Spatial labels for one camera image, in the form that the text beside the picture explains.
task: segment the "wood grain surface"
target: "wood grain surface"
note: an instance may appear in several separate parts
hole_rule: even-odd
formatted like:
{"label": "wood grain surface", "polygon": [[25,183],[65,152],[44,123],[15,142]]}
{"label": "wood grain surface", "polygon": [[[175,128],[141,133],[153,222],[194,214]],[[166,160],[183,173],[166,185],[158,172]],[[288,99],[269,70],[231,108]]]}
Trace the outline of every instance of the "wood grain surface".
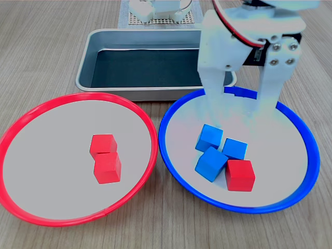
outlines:
{"label": "wood grain surface", "polygon": [[[203,12],[212,8],[210,1],[201,6]],[[78,92],[87,35],[116,28],[119,9],[118,1],[0,1],[0,135],[36,105]],[[40,227],[0,206],[0,248],[332,248],[331,14],[330,1],[301,12],[307,23],[303,56],[280,97],[309,126],[321,153],[319,179],[300,203],[266,215],[218,209],[186,191],[159,155],[142,190],[95,222]],[[237,76],[237,86],[257,90],[257,68],[243,67]],[[140,103],[156,128],[170,105]]]}

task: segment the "bolt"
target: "bolt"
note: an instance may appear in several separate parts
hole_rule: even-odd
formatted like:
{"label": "bolt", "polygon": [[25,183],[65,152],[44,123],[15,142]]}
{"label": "bolt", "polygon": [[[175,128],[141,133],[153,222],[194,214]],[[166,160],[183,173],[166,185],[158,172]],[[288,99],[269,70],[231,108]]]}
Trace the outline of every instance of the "bolt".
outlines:
{"label": "bolt", "polygon": [[279,51],[280,48],[281,48],[281,45],[278,44],[278,43],[276,43],[276,44],[273,45],[273,50],[274,50],[274,51]]}
{"label": "bolt", "polygon": [[289,49],[290,50],[296,50],[297,48],[298,48],[298,44],[296,44],[296,43],[292,43],[290,46],[289,46]]}
{"label": "bolt", "polygon": [[286,64],[291,65],[294,62],[295,62],[295,59],[291,58],[291,59],[289,59],[289,60],[286,61]]}
{"label": "bolt", "polygon": [[271,66],[275,66],[275,65],[277,65],[278,63],[279,63],[279,61],[278,61],[277,59],[270,61],[270,65],[271,65]]}

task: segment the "tray rim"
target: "tray rim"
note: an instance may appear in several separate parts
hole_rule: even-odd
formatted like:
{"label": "tray rim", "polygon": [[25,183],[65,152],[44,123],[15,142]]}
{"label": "tray rim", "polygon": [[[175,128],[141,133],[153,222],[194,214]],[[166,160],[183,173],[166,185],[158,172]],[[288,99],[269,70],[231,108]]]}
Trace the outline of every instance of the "tray rim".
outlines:
{"label": "tray rim", "polygon": [[[256,99],[257,98],[257,92],[241,88],[241,87],[229,87],[225,88],[225,93],[232,93],[235,96],[239,97],[245,97],[245,98],[251,98]],[[165,132],[167,130],[168,123],[170,119],[172,118],[173,114],[186,102],[197,98],[199,96],[205,95],[204,90],[198,90],[192,93],[189,93],[176,101],[165,113],[158,132],[158,139],[159,139],[159,150],[160,154],[165,162],[166,167],[170,171],[170,173],[173,175],[173,177],[189,192],[200,198],[201,200],[214,205],[218,208],[222,208],[225,210],[229,210],[236,213],[245,213],[245,214],[266,214],[266,213],[273,213],[277,211],[281,211],[283,209],[289,208],[299,201],[301,201],[304,197],[307,196],[307,194],[312,190],[315,183],[318,180],[319,172],[320,172],[320,153],[319,148],[317,145],[317,142],[311,133],[310,129],[307,127],[307,125],[302,121],[302,119],[297,116],[296,113],[294,113],[291,109],[289,109],[286,105],[282,104],[281,102],[278,102],[276,105],[276,109],[278,109],[280,112],[282,112],[297,128],[297,130],[300,132],[303,141],[306,145],[307,149],[307,155],[308,155],[308,169],[305,175],[305,178],[303,179],[303,182],[301,185],[287,198],[284,200],[281,200],[277,203],[271,204],[271,205],[265,205],[260,207],[241,207],[241,206],[234,206],[234,205],[228,205],[222,202],[218,202],[212,198],[207,197],[206,195],[203,195],[201,192],[197,191],[193,187],[191,187],[175,170],[173,167],[171,160],[168,156],[166,145],[165,145]]]}

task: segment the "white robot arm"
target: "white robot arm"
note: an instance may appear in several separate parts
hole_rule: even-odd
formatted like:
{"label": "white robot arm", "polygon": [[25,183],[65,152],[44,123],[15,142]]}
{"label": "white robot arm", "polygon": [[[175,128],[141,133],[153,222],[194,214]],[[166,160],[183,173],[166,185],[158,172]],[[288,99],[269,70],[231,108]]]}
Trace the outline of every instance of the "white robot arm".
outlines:
{"label": "white robot arm", "polygon": [[198,73],[212,105],[223,97],[225,72],[242,65],[260,67],[257,107],[271,112],[284,83],[301,55],[301,32],[306,24],[296,12],[316,8],[319,1],[245,1],[222,10],[213,0],[202,23]]}

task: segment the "metal tray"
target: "metal tray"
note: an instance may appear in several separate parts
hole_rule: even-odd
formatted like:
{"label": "metal tray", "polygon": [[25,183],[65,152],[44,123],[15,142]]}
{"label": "metal tray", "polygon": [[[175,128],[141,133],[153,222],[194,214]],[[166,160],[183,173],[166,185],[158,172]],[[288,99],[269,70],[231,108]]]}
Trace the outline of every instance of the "metal tray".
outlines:
{"label": "metal tray", "polygon": [[[102,29],[89,34],[76,86],[131,101],[174,101],[202,89],[199,29]],[[227,72],[224,85],[236,83]]]}

